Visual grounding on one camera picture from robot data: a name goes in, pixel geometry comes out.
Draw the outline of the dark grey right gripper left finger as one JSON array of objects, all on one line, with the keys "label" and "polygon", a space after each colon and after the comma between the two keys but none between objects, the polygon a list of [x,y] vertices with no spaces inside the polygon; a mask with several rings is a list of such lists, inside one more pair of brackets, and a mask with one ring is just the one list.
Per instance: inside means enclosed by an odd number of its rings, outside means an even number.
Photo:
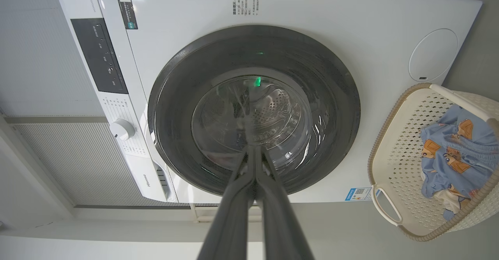
[{"label": "dark grey right gripper left finger", "polygon": [[248,210],[255,200],[255,150],[248,145],[240,154],[198,260],[246,260]]}]

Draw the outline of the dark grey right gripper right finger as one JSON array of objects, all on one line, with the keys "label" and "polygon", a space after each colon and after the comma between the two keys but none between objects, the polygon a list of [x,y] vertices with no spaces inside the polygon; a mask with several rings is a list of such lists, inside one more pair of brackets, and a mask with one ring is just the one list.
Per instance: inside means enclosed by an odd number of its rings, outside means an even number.
[{"label": "dark grey right gripper right finger", "polygon": [[263,146],[256,148],[255,181],[257,201],[263,213],[265,258],[314,260],[269,152]]}]

